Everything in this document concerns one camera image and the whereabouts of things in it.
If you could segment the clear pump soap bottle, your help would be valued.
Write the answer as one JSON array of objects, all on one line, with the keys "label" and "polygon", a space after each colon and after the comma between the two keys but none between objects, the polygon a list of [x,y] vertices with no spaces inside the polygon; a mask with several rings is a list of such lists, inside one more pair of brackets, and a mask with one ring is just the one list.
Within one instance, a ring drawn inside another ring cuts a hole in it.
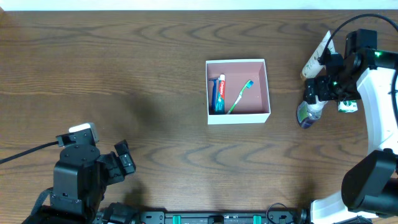
[{"label": "clear pump soap bottle", "polygon": [[310,105],[306,101],[302,101],[297,107],[297,121],[301,128],[307,129],[311,127],[322,116],[323,107],[326,101],[318,101]]}]

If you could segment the green white toothbrush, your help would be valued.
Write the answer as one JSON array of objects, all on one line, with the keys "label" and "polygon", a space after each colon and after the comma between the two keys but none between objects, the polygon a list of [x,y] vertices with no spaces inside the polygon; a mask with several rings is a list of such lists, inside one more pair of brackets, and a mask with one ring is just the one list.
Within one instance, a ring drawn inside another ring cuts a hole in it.
[{"label": "green white toothbrush", "polygon": [[240,102],[241,98],[243,97],[243,93],[244,93],[245,89],[250,89],[252,87],[253,83],[254,82],[252,80],[248,80],[245,83],[245,85],[240,90],[239,95],[236,98],[235,102],[233,103],[233,105],[231,106],[231,108],[228,110],[228,112],[226,114],[231,114],[233,112],[233,110],[235,109],[236,105]]}]

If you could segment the blue disposable razor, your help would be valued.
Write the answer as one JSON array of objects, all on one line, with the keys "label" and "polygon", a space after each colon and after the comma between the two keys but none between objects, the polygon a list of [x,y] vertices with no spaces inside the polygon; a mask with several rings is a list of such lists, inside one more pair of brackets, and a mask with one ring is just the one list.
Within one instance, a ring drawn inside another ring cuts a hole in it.
[{"label": "blue disposable razor", "polygon": [[213,82],[212,95],[211,95],[211,110],[214,111],[216,108],[216,99],[217,99],[219,78],[210,78],[210,79],[208,79],[208,81]]}]

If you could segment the red green toothpaste tube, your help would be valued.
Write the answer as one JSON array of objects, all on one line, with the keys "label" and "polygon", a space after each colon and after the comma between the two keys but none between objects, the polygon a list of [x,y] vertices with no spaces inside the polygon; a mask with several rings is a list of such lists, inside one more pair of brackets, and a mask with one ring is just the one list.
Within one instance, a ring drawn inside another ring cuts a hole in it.
[{"label": "red green toothpaste tube", "polygon": [[226,76],[225,74],[221,74],[218,82],[218,94],[215,105],[215,114],[224,114],[225,84]]}]

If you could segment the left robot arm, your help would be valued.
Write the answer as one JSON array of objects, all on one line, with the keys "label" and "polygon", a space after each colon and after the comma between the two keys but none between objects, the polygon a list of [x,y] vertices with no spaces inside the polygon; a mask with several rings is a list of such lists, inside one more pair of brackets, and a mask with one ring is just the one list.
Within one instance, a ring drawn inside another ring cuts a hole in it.
[{"label": "left robot arm", "polygon": [[139,212],[122,203],[99,210],[107,186],[136,171],[128,143],[101,154],[92,144],[73,144],[60,153],[53,187],[38,197],[24,223],[139,223]]}]

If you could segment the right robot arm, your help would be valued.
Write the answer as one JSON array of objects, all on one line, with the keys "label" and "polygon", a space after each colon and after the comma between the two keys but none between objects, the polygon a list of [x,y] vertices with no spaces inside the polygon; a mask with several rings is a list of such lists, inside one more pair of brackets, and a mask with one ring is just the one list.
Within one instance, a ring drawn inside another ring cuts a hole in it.
[{"label": "right robot arm", "polygon": [[361,100],[368,153],[344,176],[338,192],[310,204],[310,223],[363,223],[397,215],[397,54],[377,49],[377,34],[359,29],[346,36],[344,54],[325,34],[302,73],[297,121],[309,128],[323,107],[342,109]]}]

